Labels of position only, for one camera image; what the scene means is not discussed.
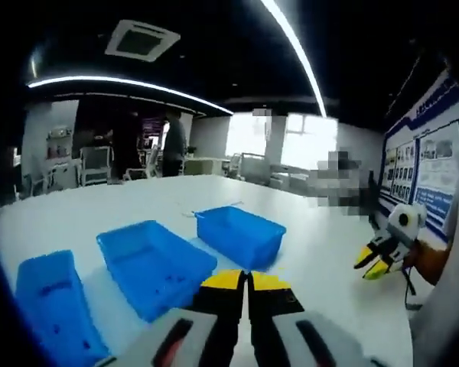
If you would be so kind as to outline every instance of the cable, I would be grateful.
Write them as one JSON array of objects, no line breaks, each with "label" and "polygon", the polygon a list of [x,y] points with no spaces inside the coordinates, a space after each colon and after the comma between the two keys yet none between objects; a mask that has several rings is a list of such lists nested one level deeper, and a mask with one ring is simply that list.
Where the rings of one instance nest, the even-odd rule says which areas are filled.
[{"label": "cable", "polygon": [[385,364],[383,364],[382,362],[378,361],[377,359],[371,359],[370,360],[376,367],[386,367]]},{"label": "cable", "polygon": [[408,269],[408,273],[406,270],[402,270],[403,275],[405,276],[406,280],[406,289],[405,289],[405,308],[408,311],[418,311],[422,308],[421,304],[409,304],[408,303],[408,290],[412,290],[412,295],[416,296],[416,289],[415,286],[412,283],[412,278],[411,278],[411,273],[412,273],[413,267]]},{"label": "cable", "polygon": [[410,80],[410,78],[412,77],[413,72],[415,71],[415,68],[417,67],[418,62],[420,61],[420,59],[422,58],[422,56],[423,56],[423,50],[420,51],[420,54],[418,55],[418,57],[416,58],[415,63],[413,64],[412,71],[410,71],[410,74],[408,75],[408,77],[406,78],[406,80],[405,80],[405,81],[403,82],[403,84],[401,85],[401,88],[399,89],[398,94],[396,95],[396,97],[394,98],[394,100],[393,100],[393,101],[391,102],[391,104],[389,105],[388,112],[386,112],[386,114],[384,115],[384,118],[388,117],[389,113],[391,112],[392,107],[395,105],[396,101],[398,100],[399,95],[401,94],[401,92],[402,92],[403,89],[405,88],[406,83],[407,83],[407,82]]}]

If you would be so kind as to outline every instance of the ceiling air vent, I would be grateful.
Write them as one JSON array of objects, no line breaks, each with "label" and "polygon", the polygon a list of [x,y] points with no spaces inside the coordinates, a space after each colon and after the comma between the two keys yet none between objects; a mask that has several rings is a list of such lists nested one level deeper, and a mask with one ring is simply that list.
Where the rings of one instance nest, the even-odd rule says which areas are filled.
[{"label": "ceiling air vent", "polygon": [[122,20],[112,33],[106,54],[152,63],[180,39],[179,34],[151,24]]}]

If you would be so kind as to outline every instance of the robotic arm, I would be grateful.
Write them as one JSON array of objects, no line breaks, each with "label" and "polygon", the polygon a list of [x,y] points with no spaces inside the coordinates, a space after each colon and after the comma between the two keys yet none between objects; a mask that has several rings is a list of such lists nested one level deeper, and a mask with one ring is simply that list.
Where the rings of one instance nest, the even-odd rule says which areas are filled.
[{"label": "robotic arm", "polygon": [[385,229],[363,247],[355,269],[373,264],[364,274],[368,280],[400,270],[403,259],[417,242],[418,232],[425,226],[427,208],[420,204],[398,204],[389,214]]},{"label": "robotic arm", "polygon": [[259,367],[385,367],[365,357],[360,343],[331,320],[305,311],[287,283],[256,271],[209,278],[192,305],[168,311],[125,353],[96,367],[228,367],[245,282]]}]

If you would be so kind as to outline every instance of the display board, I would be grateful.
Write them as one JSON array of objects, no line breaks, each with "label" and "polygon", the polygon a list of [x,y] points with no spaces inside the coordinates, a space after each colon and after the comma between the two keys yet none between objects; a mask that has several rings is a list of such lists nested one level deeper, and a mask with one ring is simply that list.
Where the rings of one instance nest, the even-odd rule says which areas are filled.
[{"label": "display board", "polygon": [[441,229],[459,178],[453,158],[459,147],[459,119],[419,140],[420,160],[414,201],[427,206],[428,220]]},{"label": "display board", "polygon": [[459,86],[443,72],[435,84],[385,136],[379,204],[388,216],[398,203],[423,203],[427,228],[442,232],[459,173]]},{"label": "display board", "polygon": [[139,149],[151,149],[158,144],[163,134],[164,121],[159,117],[142,119],[142,136],[138,140]]}]

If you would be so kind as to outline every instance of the window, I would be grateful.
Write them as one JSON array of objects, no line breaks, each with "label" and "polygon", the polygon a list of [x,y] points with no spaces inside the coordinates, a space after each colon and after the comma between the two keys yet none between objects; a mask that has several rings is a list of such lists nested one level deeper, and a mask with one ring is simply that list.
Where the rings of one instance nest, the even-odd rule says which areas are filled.
[{"label": "window", "polygon": [[287,118],[281,163],[313,170],[337,148],[337,120],[290,114]]},{"label": "window", "polygon": [[265,154],[265,118],[250,113],[236,113],[229,119],[226,140],[227,157],[236,153]]}]

